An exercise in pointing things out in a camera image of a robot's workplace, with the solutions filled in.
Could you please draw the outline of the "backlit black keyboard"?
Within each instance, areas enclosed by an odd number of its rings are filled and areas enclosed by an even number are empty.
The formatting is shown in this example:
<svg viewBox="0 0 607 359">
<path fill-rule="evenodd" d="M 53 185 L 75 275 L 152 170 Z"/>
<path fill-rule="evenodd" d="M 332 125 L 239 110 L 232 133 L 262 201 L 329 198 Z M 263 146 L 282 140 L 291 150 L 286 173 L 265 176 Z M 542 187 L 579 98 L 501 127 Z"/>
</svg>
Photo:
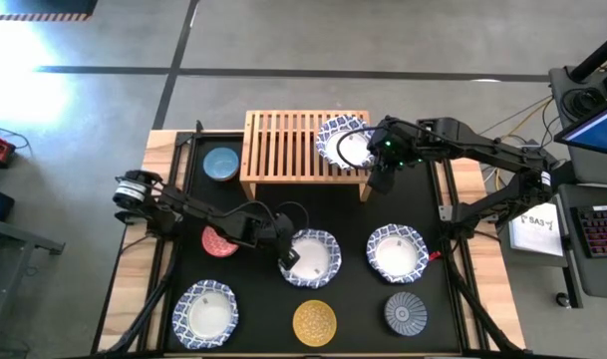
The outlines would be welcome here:
<svg viewBox="0 0 607 359">
<path fill-rule="evenodd" d="M 607 257 L 607 205 L 571 207 L 580 243 L 588 257 Z"/>
</svg>

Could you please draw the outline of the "yellow and navy ceramic bowl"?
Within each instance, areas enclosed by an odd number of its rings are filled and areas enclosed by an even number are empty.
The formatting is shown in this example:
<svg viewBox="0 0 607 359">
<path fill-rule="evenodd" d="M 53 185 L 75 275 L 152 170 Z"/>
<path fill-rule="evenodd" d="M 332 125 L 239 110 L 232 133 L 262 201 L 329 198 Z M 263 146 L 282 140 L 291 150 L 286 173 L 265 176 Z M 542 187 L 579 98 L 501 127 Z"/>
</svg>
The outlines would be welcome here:
<svg viewBox="0 0 607 359">
<path fill-rule="evenodd" d="M 295 337 L 301 343 L 309 347 L 322 347 L 334 338 L 338 322 L 331 306 L 313 299 L 296 308 L 292 327 Z"/>
</svg>

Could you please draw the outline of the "black pole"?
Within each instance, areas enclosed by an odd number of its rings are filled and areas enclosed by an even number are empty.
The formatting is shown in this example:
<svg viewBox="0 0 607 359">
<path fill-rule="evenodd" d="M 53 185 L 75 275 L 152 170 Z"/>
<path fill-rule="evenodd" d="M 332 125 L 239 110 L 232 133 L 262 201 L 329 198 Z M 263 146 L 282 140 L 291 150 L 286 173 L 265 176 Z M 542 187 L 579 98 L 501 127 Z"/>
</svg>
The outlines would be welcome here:
<svg viewBox="0 0 607 359">
<path fill-rule="evenodd" d="M 607 60 L 607 45 L 603 44 L 568 73 L 569 78 L 576 83 L 583 82 Z"/>
</svg>

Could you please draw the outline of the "grey equipment cart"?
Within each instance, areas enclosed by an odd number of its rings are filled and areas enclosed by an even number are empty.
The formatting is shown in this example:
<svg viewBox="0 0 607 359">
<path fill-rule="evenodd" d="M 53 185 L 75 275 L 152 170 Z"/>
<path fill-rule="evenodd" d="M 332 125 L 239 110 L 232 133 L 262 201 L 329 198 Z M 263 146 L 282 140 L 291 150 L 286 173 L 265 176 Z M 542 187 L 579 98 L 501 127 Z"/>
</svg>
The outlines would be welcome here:
<svg viewBox="0 0 607 359">
<path fill-rule="evenodd" d="M 607 72 L 594 72 L 583 82 L 576 83 L 568 76 L 571 70 L 573 68 L 565 67 L 549 71 L 550 88 L 562 130 L 607 103 Z M 558 214 L 569 247 L 565 281 L 571 305 L 579 307 L 582 292 L 607 298 L 607 257 L 586 255 L 571 214 L 571 207 L 607 205 L 607 154 L 565 146 L 570 160 L 561 166 L 553 179 L 559 185 Z"/>
</svg>

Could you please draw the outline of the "blue lit monitor screen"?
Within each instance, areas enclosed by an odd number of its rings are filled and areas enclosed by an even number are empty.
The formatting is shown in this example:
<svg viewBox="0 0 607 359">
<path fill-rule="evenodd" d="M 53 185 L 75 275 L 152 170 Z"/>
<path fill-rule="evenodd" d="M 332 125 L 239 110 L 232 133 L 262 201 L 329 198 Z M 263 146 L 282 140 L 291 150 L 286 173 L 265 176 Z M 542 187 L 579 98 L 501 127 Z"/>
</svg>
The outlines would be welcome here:
<svg viewBox="0 0 607 359">
<path fill-rule="evenodd" d="M 554 136 L 556 143 L 607 154 L 607 103 Z"/>
</svg>

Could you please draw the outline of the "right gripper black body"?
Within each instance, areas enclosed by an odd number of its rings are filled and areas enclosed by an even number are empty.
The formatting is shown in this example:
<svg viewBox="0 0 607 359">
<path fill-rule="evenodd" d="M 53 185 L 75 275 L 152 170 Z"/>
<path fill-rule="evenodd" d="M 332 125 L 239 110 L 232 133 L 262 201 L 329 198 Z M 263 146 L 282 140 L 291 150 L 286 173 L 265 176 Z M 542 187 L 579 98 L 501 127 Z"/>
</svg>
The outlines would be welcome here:
<svg viewBox="0 0 607 359">
<path fill-rule="evenodd" d="M 400 169 L 417 162 L 417 130 L 397 118 L 382 119 L 370 138 L 370 153 L 382 168 Z"/>
</svg>

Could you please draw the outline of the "red floral ceramic bowl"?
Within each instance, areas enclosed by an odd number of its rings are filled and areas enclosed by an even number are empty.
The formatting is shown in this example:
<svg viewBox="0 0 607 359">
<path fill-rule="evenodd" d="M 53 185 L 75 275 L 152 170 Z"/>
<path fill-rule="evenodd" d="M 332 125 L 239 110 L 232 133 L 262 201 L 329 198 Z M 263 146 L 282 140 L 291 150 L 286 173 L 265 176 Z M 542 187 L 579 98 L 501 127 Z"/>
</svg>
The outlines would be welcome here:
<svg viewBox="0 0 607 359">
<path fill-rule="evenodd" d="M 219 236 L 210 226 L 204 228 L 201 236 L 201 244 L 203 249 L 214 257 L 228 257 L 234 254 L 239 248 L 237 244 L 230 243 Z"/>
</svg>

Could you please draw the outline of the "white paper sign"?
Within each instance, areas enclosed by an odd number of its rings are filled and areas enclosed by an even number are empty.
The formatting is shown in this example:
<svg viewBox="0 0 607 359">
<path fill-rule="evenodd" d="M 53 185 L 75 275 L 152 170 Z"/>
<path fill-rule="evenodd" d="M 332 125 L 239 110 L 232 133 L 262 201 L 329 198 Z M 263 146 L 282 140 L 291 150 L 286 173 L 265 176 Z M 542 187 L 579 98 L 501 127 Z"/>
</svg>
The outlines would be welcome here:
<svg viewBox="0 0 607 359">
<path fill-rule="evenodd" d="M 562 256 L 557 206 L 543 203 L 513 219 L 508 226 L 510 247 L 553 256 Z"/>
</svg>

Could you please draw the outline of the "grey side desk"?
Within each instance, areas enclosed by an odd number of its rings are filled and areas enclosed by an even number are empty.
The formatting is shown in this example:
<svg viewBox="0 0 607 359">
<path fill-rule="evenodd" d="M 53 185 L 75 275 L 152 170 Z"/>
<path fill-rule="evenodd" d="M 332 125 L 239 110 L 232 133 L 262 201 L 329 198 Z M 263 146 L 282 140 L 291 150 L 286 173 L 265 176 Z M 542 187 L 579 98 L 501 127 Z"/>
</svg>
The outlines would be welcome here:
<svg viewBox="0 0 607 359">
<path fill-rule="evenodd" d="M 61 255 L 63 242 L 45 238 L 0 221 L 0 327 L 14 300 L 36 249 Z"/>
</svg>

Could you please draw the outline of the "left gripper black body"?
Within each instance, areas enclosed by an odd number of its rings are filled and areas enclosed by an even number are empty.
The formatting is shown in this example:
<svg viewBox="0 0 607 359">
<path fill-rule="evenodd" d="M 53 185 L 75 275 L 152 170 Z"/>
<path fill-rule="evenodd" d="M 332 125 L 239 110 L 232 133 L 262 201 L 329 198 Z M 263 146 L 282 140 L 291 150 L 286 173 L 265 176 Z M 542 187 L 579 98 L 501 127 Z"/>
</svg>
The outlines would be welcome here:
<svg viewBox="0 0 607 359">
<path fill-rule="evenodd" d="M 273 222 L 274 245 L 280 252 L 289 252 L 292 248 L 292 237 L 296 233 L 294 222 L 284 213 L 277 213 Z"/>
</svg>

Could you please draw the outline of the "dark grey ribbed plate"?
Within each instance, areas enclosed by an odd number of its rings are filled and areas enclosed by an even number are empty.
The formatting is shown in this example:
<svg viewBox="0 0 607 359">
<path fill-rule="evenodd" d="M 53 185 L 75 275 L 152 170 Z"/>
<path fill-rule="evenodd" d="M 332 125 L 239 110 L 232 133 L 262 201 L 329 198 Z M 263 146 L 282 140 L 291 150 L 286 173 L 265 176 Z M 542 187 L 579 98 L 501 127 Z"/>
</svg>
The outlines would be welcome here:
<svg viewBox="0 0 607 359">
<path fill-rule="evenodd" d="M 393 294 L 384 307 L 388 326 L 401 336 L 416 336 L 428 323 L 428 311 L 423 300 L 411 292 Z"/>
</svg>

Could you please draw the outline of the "blue patterned paper bowl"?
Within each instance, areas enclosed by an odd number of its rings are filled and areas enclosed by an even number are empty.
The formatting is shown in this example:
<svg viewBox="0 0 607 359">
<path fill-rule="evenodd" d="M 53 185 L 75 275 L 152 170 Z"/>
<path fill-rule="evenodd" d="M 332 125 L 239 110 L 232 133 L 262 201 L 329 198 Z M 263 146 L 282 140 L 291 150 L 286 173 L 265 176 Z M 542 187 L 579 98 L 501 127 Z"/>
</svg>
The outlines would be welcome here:
<svg viewBox="0 0 607 359">
<path fill-rule="evenodd" d="M 364 120 L 341 115 L 319 127 L 316 149 L 329 165 L 341 170 L 369 168 L 375 159 L 367 149 L 373 132 Z"/>
<path fill-rule="evenodd" d="M 328 231 L 302 229 L 292 238 L 292 249 L 298 261 L 286 270 L 279 270 L 284 279 L 298 287 L 318 289 L 327 285 L 338 273 L 342 253 L 336 238 Z"/>
<path fill-rule="evenodd" d="M 391 223 L 371 233 L 366 256 L 371 267 L 394 284 L 418 281 L 430 261 L 424 239 L 415 229 Z"/>
<path fill-rule="evenodd" d="M 236 297 L 231 288 L 213 279 L 199 280 L 179 298 L 171 327 L 189 350 L 222 346 L 239 322 Z"/>
</svg>

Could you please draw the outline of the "black table mat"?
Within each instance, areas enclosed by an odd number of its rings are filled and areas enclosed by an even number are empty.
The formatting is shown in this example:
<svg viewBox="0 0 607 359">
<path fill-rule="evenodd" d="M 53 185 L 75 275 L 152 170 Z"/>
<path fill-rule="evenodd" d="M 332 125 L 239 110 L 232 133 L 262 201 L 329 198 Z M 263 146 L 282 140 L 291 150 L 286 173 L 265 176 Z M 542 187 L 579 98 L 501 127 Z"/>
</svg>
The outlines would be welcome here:
<svg viewBox="0 0 607 359">
<path fill-rule="evenodd" d="M 171 302 L 202 279 L 214 279 L 235 293 L 239 323 L 230 338 L 207 355 L 315 355 L 453 353 L 459 350 L 455 316 L 442 260 L 431 262 L 416 282 L 400 285 L 385 281 L 366 256 L 371 233 L 387 224 L 415 229 L 429 250 L 439 247 L 438 215 L 434 208 L 434 181 L 424 166 L 403 170 L 392 192 L 372 193 L 361 202 L 359 190 L 341 184 L 266 184 L 256 197 L 273 211 L 284 211 L 301 227 L 330 232 L 342 252 L 342 265 L 330 283 L 319 289 L 288 283 L 268 250 L 239 248 L 217 258 L 201 244 L 203 221 L 188 220 L 177 256 Z M 416 336 L 400 336 L 384 319 L 388 298 L 402 290 L 418 295 L 428 309 L 427 327 Z M 334 310 L 338 328 L 334 338 L 318 348 L 301 343 L 294 335 L 296 308 L 311 299 Z"/>
</svg>

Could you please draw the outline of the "wooden slatted shelf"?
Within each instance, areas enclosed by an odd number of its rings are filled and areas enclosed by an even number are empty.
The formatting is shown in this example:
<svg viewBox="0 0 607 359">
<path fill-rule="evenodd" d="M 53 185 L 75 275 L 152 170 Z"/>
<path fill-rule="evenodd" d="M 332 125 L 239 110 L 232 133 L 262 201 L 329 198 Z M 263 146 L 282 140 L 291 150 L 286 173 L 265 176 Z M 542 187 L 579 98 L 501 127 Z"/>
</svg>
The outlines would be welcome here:
<svg viewBox="0 0 607 359">
<path fill-rule="evenodd" d="M 260 184 L 355 184 L 360 201 L 371 192 L 369 173 L 343 171 L 317 152 L 316 137 L 341 111 L 254 110 L 245 116 L 239 181 L 249 199 Z"/>
</svg>

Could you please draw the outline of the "blue ceramic bowl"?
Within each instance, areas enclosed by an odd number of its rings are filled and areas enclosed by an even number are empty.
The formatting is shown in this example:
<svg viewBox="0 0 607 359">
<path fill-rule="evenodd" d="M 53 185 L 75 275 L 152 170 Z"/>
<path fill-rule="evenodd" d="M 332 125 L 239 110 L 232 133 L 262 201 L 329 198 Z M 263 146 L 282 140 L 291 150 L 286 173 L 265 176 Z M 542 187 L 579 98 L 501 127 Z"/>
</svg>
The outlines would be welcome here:
<svg viewBox="0 0 607 359">
<path fill-rule="evenodd" d="M 225 147 L 218 147 L 208 152 L 202 162 L 205 174 L 212 180 L 231 180 L 240 168 L 237 153 Z"/>
</svg>

